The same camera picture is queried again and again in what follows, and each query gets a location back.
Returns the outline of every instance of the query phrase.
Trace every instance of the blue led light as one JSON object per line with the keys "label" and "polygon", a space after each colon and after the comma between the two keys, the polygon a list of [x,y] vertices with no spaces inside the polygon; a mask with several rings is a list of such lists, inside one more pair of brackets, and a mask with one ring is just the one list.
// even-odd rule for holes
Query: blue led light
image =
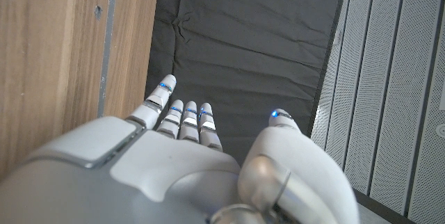
{"label": "blue led light", "polygon": [[164,83],[160,83],[159,84],[160,86],[162,86],[162,87],[164,87],[164,88],[167,88],[169,91],[171,91],[172,90],[172,88],[171,87],[169,87],[169,86],[167,86],[167,85],[165,85]]}

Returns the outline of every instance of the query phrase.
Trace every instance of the perforated panel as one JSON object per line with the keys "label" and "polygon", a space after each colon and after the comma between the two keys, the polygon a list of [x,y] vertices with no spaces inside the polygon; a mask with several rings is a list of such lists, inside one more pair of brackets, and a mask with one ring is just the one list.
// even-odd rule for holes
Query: perforated panel
{"label": "perforated panel", "polygon": [[437,126],[445,124],[445,111],[439,110],[444,77],[445,17],[442,18],[442,31],[408,214],[408,218],[418,224],[445,223],[445,138],[436,132]]}
{"label": "perforated panel", "polygon": [[373,0],[369,17],[345,165],[345,174],[352,186],[365,194],[368,193],[400,1]]}
{"label": "perforated panel", "polygon": [[311,134],[311,139],[323,149],[326,145],[327,127],[329,126],[329,117],[331,113],[332,98],[334,96],[335,81],[337,79],[337,68],[339,64],[341,44],[343,43],[343,31],[345,28],[348,4],[349,0],[343,0],[334,44],[332,45],[331,53],[329,55],[326,75],[323,81],[320,101],[318,102],[314,127]]}
{"label": "perforated panel", "polygon": [[403,0],[371,197],[405,211],[440,0]]}
{"label": "perforated panel", "polygon": [[371,0],[350,0],[326,152],[343,168]]}

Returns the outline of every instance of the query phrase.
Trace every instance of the wooden panel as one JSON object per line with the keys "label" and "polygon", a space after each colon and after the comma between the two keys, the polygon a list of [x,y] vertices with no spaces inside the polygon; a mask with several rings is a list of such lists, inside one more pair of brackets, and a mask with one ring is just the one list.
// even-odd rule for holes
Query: wooden panel
{"label": "wooden panel", "polygon": [[108,0],[0,0],[0,178],[97,116]]}
{"label": "wooden panel", "polygon": [[116,0],[105,115],[128,116],[143,100],[156,0]]}

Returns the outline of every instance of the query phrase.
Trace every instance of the robotic hand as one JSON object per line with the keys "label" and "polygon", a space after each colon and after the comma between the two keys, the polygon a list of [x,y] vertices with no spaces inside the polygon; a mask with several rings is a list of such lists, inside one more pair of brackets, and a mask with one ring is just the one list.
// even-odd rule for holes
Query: robotic hand
{"label": "robotic hand", "polygon": [[358,223],[346,176],[281,109],[241,169],[208,103],[176,100],[152,130],[175,85],[32,153],[0,183],[0,223]]}

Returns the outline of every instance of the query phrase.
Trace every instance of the black fabric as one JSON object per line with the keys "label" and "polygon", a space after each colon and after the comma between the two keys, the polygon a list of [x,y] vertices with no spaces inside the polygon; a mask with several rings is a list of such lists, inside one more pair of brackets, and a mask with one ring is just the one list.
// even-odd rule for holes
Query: black fabric
{"label": "black fabric", "polygon": [[273,109],[309,129],[337,2],[157,0],[146,95],[173,73],[172,100],[210,103],[242,164]]}

